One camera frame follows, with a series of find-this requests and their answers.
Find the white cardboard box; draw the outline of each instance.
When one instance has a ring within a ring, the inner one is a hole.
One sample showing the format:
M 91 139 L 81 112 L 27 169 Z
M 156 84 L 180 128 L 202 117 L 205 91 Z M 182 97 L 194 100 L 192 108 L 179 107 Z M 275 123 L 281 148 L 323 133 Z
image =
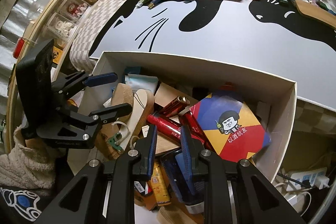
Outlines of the white cardboard box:
M 169 77 L 180 84 L 191 86 L 216 89 L 225 82 L 232 82 L 244 98 L 270 103 L 267 131 L 272 141 L 255 159 L 258 169 L 269 181 L 273 181 L 292 132 L 296 82 L 229 63 L 151 52 L 104 52 L 93 70 L 93 75 L 115 72 L 120 80 L 124 69 L 131 66 L 141 66 L 157 77 Z M 102 108 L 103 103 L 111 97 L 111 90 L 117 83 L 87 87 L 79 112 L 87 115 Z M 73 172 L 77 173 L 96 154 L 96 149 L 69 151 L 68 162 Z

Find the screw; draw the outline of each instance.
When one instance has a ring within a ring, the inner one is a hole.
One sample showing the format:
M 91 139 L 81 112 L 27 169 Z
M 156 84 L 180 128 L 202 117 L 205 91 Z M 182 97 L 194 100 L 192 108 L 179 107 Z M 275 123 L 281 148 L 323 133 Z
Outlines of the screw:
M 244 167 L 248 167 L 249 165 L 250 165 L 250 162 L 248 161 L 248 160 L 241 160 L 240 161 L 240 164 L 242 165 L 242 166 L 244 166 Z
M 138 155 L 138 150 L 134 150 L 134 149 L 129 150 L 128 155 L 131 156 L 131 157 L 135 157 L 135 156 Z
M 96 167 L 98 164 L 99 164 L 99 160 L 97 160 L 97 159 L 94 159 L 94 160 L 90 160 L 90 161 L 89 161 L 89 165 L 90 165 L 91 167 Z
M 211 151 L 208 150 L 208 149 L 204 149 L 201 151 L 201 154 L 204 156 L 204 157 L 207 157 L 207 156 L 210 156 L 211 155 Z

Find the white cloth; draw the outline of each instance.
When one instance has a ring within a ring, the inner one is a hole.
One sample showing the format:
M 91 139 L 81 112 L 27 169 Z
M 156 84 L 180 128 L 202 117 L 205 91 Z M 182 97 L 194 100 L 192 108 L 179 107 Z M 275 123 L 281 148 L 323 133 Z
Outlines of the white cloth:
M 55 182 L 55 159 L 61 154 L 42 141 L 36 148 L 26 147 L 21 127 L 14 131 L 15 147 L 0 156 L 0 185 L 50 189 Z

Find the power strip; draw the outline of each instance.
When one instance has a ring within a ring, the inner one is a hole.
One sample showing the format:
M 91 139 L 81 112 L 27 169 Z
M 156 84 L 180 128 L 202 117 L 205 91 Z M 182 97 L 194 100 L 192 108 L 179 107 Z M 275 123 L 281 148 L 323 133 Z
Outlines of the power strip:
M 300 182 L 304 180 L 309 180 L 310 186 L 313 187 L 316 177 L 321 176 L 321 175 L 325 176 L 326 173 L 327 173 L 327 167 L 323 167 L 323 168 L 315 169 L 311 171 L 303 171 L 303 172 L 291 171 L 287 174 L 287 176 L 290 177 L 291 179 L 295 179 Z M 286 188 L 286 191 L 290 192 L 290 191 L 296 191 L 296 190 L 301 190 L 301 189 L 303 189 L 303 187 L 300 184 L 290 181 Z

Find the colorful book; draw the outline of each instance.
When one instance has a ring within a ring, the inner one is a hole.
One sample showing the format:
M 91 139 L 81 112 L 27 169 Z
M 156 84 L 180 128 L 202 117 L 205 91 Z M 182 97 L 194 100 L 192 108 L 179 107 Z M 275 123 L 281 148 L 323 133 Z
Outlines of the colorful book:
M 216 153 L 224 160 L 249 159 L 270 144 L 269 134 L 231 85 L 190 108 Z

